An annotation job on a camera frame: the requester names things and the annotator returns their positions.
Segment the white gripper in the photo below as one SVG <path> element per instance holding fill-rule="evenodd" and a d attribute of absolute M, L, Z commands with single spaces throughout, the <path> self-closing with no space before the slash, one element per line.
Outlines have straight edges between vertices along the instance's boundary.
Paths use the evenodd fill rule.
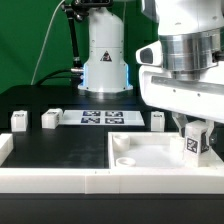
<path fill-rule="evenodd" d="M 185 115 L 190 115 L 207 119 L 207 143 L 217 142 L 215 122 L 224 123 L 224 64 L 205 70 L 199 81 L 176 80 L 162 68 L 142 65 L 139 84 L 147 105 L 173 111 L 181 137 L 188 123 Z"/>

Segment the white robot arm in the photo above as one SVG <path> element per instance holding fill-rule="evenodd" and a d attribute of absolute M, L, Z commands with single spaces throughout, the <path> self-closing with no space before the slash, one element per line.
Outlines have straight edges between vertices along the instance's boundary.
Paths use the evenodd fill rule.
<path fill-rule="evenodd" d="M 224 124 L 224 0 L 141 0 L 158 23 L 158 40 L 136 52 L 146 104 Z M 110 0 L 92 2 L 90 54 L 82 88 L 120 93 L 129 87 L 123 24 Z"/>

